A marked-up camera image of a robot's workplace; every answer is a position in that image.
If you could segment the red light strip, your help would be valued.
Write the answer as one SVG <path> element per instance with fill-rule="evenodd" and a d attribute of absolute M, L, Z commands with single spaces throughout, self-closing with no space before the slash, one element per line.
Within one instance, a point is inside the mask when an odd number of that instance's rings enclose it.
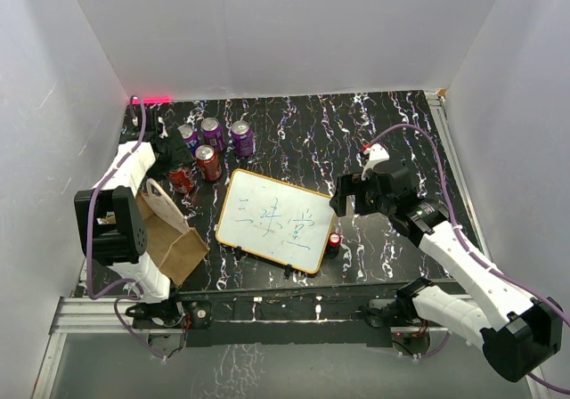
<path fill-rule="evenodd" d="M 142 99 L 145 104 L 161 104 L 161 103 L 171 103 L 172 99 L 170 97 L 147 97 Z"/>

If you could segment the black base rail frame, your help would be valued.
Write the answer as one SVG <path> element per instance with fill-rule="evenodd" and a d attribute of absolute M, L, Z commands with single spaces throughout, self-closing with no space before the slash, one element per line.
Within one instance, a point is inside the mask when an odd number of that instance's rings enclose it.
<path fill-rule="evenodd" d="M 137 329 L 180 330 L 188 347 L 360 344 L 390 347 L 396 334 L 437 329 L 396 304 L 402 282 L 181 292 L 126 309 Z"/>

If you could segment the brown canvas bag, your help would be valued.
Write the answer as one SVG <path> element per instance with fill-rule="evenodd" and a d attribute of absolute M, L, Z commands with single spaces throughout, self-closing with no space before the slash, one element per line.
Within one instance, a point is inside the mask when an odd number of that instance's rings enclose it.
<path fill-rule="evenodd" d="M 147 229 L 147 252 L 159 270 L 181 287 L 210 247 L 154 179 L 146 180 L 135 201 Z"/>

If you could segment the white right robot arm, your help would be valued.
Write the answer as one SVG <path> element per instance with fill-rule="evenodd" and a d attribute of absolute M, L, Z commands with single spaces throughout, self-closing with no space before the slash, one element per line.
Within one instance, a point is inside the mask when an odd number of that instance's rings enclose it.
<path fill-rule="evenodd" d="M 422 320 L 444 326 L 479 348 L 491 367 L 510 382 L 519 381 L 562 346 L 563 320 L 551 298 L 538 298 L 493 275 L 482 255 L 464 249 L 445 205 L 421 198 L 409 170 L 380 162 L 365 172 L 341 175 L 330 199 L 337 216 L 355 198 L 360 216 L 380 213 L 416 248 L 436 260 L 470 295 L 469 302 L 418 278 L 396 292 L 395 301 L 370 314 L 397 317 L 415 325 Z"/>

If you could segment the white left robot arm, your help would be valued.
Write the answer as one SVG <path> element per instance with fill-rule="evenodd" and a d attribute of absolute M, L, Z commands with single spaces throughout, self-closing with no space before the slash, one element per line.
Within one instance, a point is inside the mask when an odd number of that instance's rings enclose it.
<path fill-rule="evenodd" d="M 167 175 L 181 193 L 191 191 L 190 153 L 179 131 L 165 131 L 159 114 L 134 98 L 128 105 L 132 128 L 121 138 L 110 168 L 91 189 L 74 198 L 86 270 L 105 266 L 119 280 L 96 290 L 86 277 L 87 295 L 106 296 L 131 286 L 135 321 L 176 327 L 184 319 L 180 287 L 208 253 L 208 245 L 155 178 Z"/>

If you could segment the yellow framed whiteboard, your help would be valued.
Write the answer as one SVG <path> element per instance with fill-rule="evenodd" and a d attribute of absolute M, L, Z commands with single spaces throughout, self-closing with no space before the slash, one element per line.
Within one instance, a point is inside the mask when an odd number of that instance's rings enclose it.
<path fill-rule="evenodd" d="M 320 270 L 335 221 L 328 195 L 237 169 L 231 175 L 216 239 L 314 274 Z"/>

